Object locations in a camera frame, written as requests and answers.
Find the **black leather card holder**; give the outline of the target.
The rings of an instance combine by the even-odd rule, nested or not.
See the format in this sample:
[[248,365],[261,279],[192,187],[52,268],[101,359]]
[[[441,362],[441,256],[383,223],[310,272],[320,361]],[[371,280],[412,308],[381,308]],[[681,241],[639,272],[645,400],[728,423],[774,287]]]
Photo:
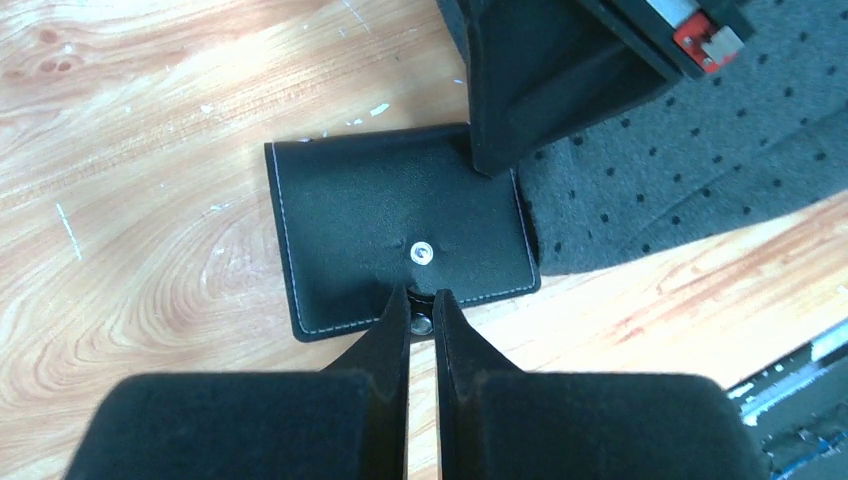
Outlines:
[[516,175],[474,170],[446,124],[264,147],[294,336],[367,329],[399,285],[462,307],[541,284]]

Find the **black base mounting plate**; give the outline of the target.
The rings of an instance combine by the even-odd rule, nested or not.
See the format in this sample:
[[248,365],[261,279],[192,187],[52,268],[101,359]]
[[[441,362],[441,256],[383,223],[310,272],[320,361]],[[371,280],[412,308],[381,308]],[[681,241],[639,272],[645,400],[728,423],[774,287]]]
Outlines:
[[847,322],[727,393],[770,479],[847,477]]

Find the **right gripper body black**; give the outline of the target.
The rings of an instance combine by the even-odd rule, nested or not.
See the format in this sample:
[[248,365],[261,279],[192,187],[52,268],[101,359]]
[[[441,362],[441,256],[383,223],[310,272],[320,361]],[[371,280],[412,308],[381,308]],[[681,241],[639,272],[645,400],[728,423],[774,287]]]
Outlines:
[[582,1],[580,5],[668,78],[712,75],[755,34],[738,1]]

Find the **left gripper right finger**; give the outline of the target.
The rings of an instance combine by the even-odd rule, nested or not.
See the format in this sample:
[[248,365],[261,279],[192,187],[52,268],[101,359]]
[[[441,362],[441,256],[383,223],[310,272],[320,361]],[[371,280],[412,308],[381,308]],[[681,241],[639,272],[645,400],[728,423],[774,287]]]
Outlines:
[[713,380],[528,372],[439,291],[440,473],[445,479],[764,479],[736,407]]

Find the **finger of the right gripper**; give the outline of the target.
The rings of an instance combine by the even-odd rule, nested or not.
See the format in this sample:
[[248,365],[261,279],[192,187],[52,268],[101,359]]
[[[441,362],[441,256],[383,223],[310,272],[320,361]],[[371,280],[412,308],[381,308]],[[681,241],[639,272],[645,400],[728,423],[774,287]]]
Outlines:
[[683,73],[646,30],[645,1],[460,1],[474,168],[496,176],[534,150],[633,109]]

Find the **dark grey dotted cloth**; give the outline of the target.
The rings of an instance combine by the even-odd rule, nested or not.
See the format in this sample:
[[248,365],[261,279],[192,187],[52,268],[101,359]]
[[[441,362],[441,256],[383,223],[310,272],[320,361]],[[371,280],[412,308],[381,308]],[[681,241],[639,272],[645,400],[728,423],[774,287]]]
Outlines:
[[[464,60],[458,2],[439,9]],[[738,2],[755,34],[723,69],[512,167],[543,274],[619,265],[846,188],[846,3]]]

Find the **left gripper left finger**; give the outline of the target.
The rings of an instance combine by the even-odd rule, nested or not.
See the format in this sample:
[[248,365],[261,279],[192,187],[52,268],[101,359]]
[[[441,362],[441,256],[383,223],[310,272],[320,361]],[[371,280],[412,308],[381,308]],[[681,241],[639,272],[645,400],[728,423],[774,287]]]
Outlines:
[[402,479],[411,306],[319,371],[158,373],[103,399],[70,479]]

